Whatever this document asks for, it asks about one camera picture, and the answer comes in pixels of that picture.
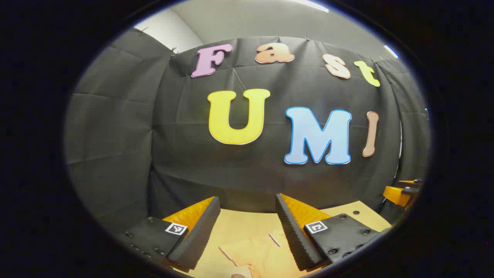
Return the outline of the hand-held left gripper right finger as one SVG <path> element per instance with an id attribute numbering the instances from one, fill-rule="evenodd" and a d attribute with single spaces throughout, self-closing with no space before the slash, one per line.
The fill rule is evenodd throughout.
<path id="1" fill-rule="evenodd" d="M 289 249 L 302 271 L 337 264 L 391 227 L 361 201 L 320 210 L 279 193 L 275 207 Z"/>

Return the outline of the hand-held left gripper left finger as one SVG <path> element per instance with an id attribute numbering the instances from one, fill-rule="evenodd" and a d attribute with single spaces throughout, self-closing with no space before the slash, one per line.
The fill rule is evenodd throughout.
<path id="1" fill-rule="evenodd" d="M 125 248 L 160 267 L 194 269 L 220 214 L 220 199 L 210 197 L 165 218 L 148 217 L 117 234 Z"/>

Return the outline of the orange T-shirt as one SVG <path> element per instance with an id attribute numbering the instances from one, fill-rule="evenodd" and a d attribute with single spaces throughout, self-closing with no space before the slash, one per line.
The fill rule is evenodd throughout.
<path id="1" fill-rule="evenodd" d="M 281 229 L 219 249 L 236 267 L 247 266 L 252 278 L 300 278 L 307 273 L 298 268 Z"/>

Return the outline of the black backdrop cloth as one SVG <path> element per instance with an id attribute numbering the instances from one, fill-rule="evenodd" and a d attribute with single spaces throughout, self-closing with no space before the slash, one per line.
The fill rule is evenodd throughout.
<path id="1" fill-rule="evenodd" d="M 208 197 L 223 209 L 274 212 L 281 192 L 318 209 L 376 209 L 395 179 L 426 173 L 431 131 L 425 88 L 398 59 L 377 61 L 300 37 L 228 39 L 210 76 L 192 77 L 198 48 L 172 55 L 132 29 L 73 89 L 65 126 L 69 173 L 111 233 Z M 325 126 L 352 115 L 346 165 L 289 165 L 291 107 Z"/>

